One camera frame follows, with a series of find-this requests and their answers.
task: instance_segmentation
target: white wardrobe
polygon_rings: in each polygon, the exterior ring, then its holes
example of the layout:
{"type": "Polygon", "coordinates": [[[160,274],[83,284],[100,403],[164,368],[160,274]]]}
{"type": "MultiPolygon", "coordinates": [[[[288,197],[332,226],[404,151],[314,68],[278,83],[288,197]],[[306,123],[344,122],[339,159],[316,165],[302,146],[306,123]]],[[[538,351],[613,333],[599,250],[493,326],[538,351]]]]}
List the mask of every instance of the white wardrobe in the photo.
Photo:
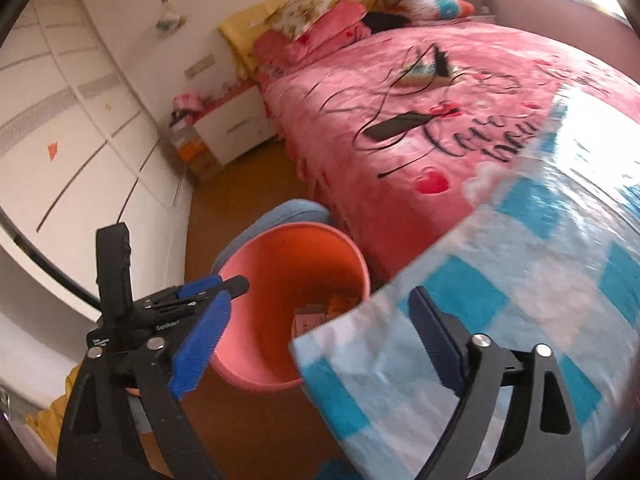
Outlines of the white wardrobe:
{"type": "Polygon", "coordinates": [[[80,0],[31,0],[0,49],[0,208],[97,297],[95,231],[126,222],[134,298],[184,281],[191,186],[80,0]]]}

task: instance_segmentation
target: pink pillow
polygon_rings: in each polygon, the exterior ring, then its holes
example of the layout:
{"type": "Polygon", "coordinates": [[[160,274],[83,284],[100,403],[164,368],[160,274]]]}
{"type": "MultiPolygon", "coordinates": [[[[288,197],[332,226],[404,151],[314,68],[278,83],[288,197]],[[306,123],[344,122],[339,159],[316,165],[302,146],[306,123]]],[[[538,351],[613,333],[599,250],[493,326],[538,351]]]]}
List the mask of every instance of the pink pillow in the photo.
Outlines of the pink pillow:
{"type": "MultiPolygon", "coordinates": [[[[270,59],[264,58],[258,60],[259,67],[264,73],[269,74],[269,78],[275,78],[282,74],[288,74],[295,72],[305,66],[315,63],[319,59],[332,54],[345,46],[355,43],[359,40],[364,40],[371,35],[371,29],[362,22],[357,22],[354,25],[350,25],[344,30],[340,31],[330,40],[325,41],[322,45],[316,48],[308,56],[303,57],[299,63],[289,64],[285,62],[281,56],[273,56],[270,59]]],[[[280,52],[282,51],[282,43],[279,45],[280,52]]]]}
{"type": "Polygon", "coordinates": [[[279,32],[269,29],[254,42],[255,60],[263,66],[268,66],[270,61],[277,62],[279,66],[295,65],[336,34],[359,22],[366,13],[363,4],[340,0],[296,41],[289,41],[279,32]]]}

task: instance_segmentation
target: blue and white checkered tablecloth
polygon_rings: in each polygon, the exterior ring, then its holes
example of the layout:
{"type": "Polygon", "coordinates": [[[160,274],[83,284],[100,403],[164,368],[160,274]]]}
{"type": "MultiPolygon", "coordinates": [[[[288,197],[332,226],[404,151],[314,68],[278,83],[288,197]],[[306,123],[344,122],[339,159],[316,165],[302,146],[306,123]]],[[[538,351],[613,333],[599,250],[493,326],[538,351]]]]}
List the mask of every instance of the blue and white checkered tablecloth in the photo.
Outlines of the blue and white checkered tablecloth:
{"type": "MultiPolygon", "coordinates": [[[[551,346],[593,475],[640,392],[640,126],[561,90],[489,203],[370,300],[293,341],[310,398],[370,480],[413,479],[457,403],[407,316],[417,285],[471,333],[511,349],[551,346]]],[[[473,472],[492,458],[503,390],[473,472]]]]}

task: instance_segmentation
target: headboard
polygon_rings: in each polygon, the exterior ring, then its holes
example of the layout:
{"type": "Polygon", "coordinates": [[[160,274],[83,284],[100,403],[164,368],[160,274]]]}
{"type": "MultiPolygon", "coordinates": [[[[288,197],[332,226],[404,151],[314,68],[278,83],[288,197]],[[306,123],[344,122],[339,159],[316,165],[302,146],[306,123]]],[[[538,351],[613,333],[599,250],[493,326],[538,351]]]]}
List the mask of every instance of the headboard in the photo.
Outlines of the headboard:
{"type": "MultiPolygon", "coordinates": [[[[249,7],[248,9],[236,12],[233,16],[227,18],[218,27],[220,34],[227,40],[234,59],[239,65],[251,75],[254,73],[257,65],[251,55],[254,41],[267,30],[267,26],[263,21],[270,16],[279,6],[287,3],[289,0],[268,0],[261,4],[249,7]]],[[[371,10],[377,0],[356,0],[364,4],[368,10],[371,10]]]]}

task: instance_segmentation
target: nightstand drawer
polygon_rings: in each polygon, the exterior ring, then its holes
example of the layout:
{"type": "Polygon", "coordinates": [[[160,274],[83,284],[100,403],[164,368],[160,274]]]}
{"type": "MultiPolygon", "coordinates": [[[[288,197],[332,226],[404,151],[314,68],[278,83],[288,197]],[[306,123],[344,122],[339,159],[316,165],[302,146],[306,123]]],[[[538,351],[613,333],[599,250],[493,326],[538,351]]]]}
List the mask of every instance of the nightstand drawer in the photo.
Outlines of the nightstand drawer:
{"type": "Polygon", "coordinates": [[[212,110],[194,127],[220,164],[228,164],[274,135],[257,86],[212,110]]]}

